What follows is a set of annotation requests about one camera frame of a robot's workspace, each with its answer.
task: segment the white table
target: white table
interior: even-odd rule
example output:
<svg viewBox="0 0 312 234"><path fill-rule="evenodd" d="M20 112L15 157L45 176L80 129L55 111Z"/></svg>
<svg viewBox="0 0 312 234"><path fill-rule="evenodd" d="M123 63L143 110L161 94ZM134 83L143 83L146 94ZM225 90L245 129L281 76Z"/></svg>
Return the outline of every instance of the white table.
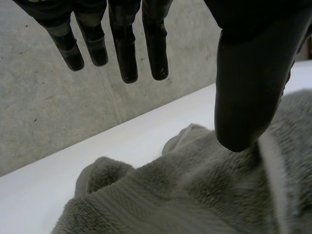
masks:
<svg viewBox="0 0 312 234"><path fill-rule="evenodd" d="M312 61L295 63L285 93L312 88ZM215 85L0 177L0 234L47 234L74 195L81 170L100 156L142 166L190 123L214 128Z"/></svg>

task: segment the fluffy towel fabric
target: fluffy towel fabric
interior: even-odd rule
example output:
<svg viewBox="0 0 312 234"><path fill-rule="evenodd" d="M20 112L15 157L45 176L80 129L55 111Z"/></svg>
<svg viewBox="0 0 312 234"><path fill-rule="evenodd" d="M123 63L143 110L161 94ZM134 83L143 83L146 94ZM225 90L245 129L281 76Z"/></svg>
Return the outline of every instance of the fluffy towel fabric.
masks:
<svg viewBox="0 0 312 234"><path fill-rule="evenodd" d="M141 168L99 158L53 233L312 233L312 91L284 97L269 133L241 153L190 125Z"/></svg>

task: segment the black fingertip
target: black fingertip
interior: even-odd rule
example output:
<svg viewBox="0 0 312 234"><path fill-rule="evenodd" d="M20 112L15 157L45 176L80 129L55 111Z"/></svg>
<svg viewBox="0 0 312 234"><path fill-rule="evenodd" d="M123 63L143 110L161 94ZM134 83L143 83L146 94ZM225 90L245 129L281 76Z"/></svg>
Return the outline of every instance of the black fingertip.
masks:
<svg viewBox="0 0 312 234"><path fill-rule="evenodd" d="M131 84L137 81L137 61L135 43L116 42L116 54L122 80Z"/></svg>
<svg viewBox="0 0 312 234"><path fill-rule="evenodd" d="M146 38L148 59L152 76L155 80L164 80L168 77L168 59L166 48L167 31L164 20L150 18L143 9L143 27Z"/></svg>
<svg viewBox="0 0 312 234"><path fill-rule="evenodd" d="M108 56L104 38L96 41L86 41L86 45L91 60L96 67L101 67L108 63Z"/></svg>
<svg viewBox="0 0 312 234"><path fill-rule="evenodd" d="M146 41L152 76L155 80L164 80L169 74L166 39L146 39Z"/></svg>
<svg viewBox="0 0 312 234"><path fill-rule="evenodd" d="M70 70L77 72L84 68L84 61L81 55L75 55L71 57L63 57L64 61L66 62L67 66Z"/></svg>
<svg viewBox="0 0 312 234"><path fill-rule="evenodd" d="M76 72L83 69L84 61L76 42L71 50L58 50L70 70Z"/></svg>

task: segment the black glove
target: black glove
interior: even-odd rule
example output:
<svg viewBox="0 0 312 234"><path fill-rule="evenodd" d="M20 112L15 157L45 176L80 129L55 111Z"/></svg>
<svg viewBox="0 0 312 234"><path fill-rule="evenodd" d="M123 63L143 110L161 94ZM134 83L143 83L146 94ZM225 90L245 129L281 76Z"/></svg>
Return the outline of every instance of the black glove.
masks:
<svg viewBox="0 0 312 234"><path fill-rule="evenodd" d="M14 0L44 26L72 70L83 60L69 25L72 10L93 63L107 53L102 0ZM172 0L143 0L143 26L152 75L168 76L164 19ZM242 151L268 128L290 77L294 57L311 34L312 0L205 0L222 28L217 54L215 129L221 144ZM137 79L132 23L140 0L109 0L110 23L122 79Z"/></svg>
<svg viewBox="0 0 312 234"><path fill-rule="evenodd" d="M108 62L104 32L101 27L106 0L13 0L50 34L68 67L78 71L84 67L81 53L70 27L75 13L83 38L95 66ZM140 9L140 0L109 0L110 25L121 77L126 83L137 80L135 36L132 24ZM164 18L172 0L143 0L143 26L152 75L156 80L168 76L166 54L167 32Z"/></svg>

